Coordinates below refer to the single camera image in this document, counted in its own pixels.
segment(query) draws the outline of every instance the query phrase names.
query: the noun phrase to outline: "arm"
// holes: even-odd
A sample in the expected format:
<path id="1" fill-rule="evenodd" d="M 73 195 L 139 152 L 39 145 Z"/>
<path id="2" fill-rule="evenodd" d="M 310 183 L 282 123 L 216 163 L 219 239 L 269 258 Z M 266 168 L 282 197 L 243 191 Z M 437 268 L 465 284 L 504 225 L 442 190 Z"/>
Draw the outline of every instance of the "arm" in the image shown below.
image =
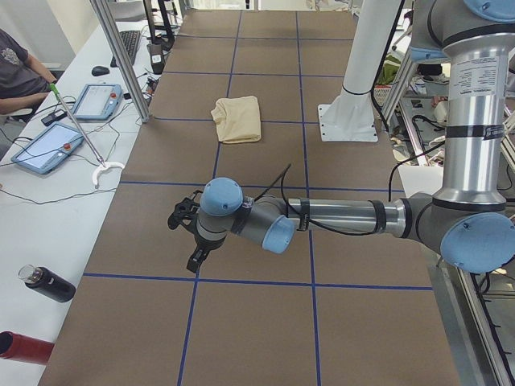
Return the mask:
<path id="1" fill-rule="evenodd" d="M 38 92 L 37 94 L 21 96 L 19 98 L 0 99 L 0 114 L 9 114 L 16 110 L 37 105 L 43 102 L 47 95 L 48 92 Z"/>
<path id="2" fill-rule="evenodd" d="M 34 72 L 40 74 L 48 83 L 52 83 L 57 80 L 56 77 L 53 76 L 52 73 L 48 71 L 48 69 L 31 54 L 29 54 L 27 60 L 25 60 L 25 65 L 32 69 Z"/>

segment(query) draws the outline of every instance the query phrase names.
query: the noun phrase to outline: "green handle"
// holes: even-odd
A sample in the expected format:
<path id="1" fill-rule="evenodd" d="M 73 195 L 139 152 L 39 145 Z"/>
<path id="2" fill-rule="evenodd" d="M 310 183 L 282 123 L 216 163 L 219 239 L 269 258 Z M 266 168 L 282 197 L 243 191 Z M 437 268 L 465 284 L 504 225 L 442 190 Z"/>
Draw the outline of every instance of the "green handle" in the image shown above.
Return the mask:
<path id="1" fill-rule="evenodd" d="M 53 83 L 50 83 L 49 85 L 50 89 L 54 92 L 54 94 L 57 96 L 57 94 L 59 94 L 59 91 L 57 91 L 57 87 L 55 84 Z"/>

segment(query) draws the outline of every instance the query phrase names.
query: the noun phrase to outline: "gray t-shirt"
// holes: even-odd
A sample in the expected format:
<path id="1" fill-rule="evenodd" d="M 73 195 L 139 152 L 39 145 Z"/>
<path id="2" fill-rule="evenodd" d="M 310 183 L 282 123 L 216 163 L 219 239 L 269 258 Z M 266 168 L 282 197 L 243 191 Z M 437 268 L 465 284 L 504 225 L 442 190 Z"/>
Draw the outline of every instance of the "gray t-shirt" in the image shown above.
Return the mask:
<path id="1" fill-rule="evenodd" d="M 0 99 L 48 91 L 48 82 L 23 64 L 28 57 L 27 50 L 0 29 Z"/>

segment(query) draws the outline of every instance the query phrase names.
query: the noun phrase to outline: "blue joint cap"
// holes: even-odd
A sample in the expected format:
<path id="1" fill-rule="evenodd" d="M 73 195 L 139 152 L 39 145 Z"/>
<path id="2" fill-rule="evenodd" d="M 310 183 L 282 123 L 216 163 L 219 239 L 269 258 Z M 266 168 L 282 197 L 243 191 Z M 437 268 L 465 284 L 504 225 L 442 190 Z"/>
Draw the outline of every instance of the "blue joint cap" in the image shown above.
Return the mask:
<path id="1" fill-rule="evenodd" d="M 480 18 L 497 23 L 515 23 L 515 5 L 509 0 L 464 0 Z"/>
<path id="2" fill-rule="evenodd" d="M 447 56 L 442 50 L 435 50 L 430 48 L 411 48 L 411 60 L 415 63 L 442 63 L 448 60 Z"/>
<path id="3" fill-rule="evenodd" d="M 200 208 L 210 216 L 222 217 L 233 214 L 243 203 L 243 192 L 232 179 L 213 179 L 200 197 Z"/>
<path id="4" fill-rule="evenodd" d="M 274 223 L 268 228 L 263 239 L 262 247 L 273 253 L 283 253 L 290 245 L 291 238 L 295 233 L 293 221 L 284 215 L 275 219 Z"/>
<path id="5" fill-rule="evenodd" d="M 448 263 L 472 273 L 498 269 L 515 254 L 515 226 L 500 213 L 478 213 L 458 221 L 440 245 Z"/>

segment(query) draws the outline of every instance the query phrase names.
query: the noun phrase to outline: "tablet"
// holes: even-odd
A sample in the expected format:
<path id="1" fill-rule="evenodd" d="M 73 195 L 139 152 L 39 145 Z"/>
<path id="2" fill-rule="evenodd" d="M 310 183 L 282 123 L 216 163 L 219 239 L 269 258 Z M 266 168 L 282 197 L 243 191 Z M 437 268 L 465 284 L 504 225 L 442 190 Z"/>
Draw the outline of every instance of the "tablet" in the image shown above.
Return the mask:
<path id="1" fill-rule="evenodd" d="M 77 120 L 105 121 L 114 113 L 121 98 L 120 84 L 86 84 L 72 112 Z"/>
<path id="2" fill-rule="evenodd" d="M 84 140 L 75 128 L 55 122 L 24 146 L 11 161 L 45 175 L 58 167 Z"/>

